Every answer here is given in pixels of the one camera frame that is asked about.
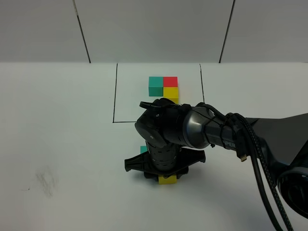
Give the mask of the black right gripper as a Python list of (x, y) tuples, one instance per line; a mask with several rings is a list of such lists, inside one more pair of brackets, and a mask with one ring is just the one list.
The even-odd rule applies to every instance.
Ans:
[(158, 180), (158, 176), (177, 175), (180, 179), (188, 174), (189, 166), (206, 161), (203, 150), (194, 150), (183, 143), (169, 143), (159, 148), (146, 142), (148, 151), (124, 160), (125, 170), (143, 172), (146, 179)]

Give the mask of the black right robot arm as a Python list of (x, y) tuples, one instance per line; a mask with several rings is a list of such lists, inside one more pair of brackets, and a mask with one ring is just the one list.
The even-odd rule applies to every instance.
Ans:
[[(188, 167), (205, 161), (204, 148), (221, 146), (238, 158), (249, 156), (254, 144), (234, 114), (214, 107), (178, 105), (161, 98), (141, 102), (144, 113), (135, 123), (147, 151), (125, 160), (125, 170), (144, 172), (147, 178), (186, 174)], [(281, 119), (247, 118), (257, 137), (274, 186), (285, 202), (303, 217), (308, 215), (308, 116)]]

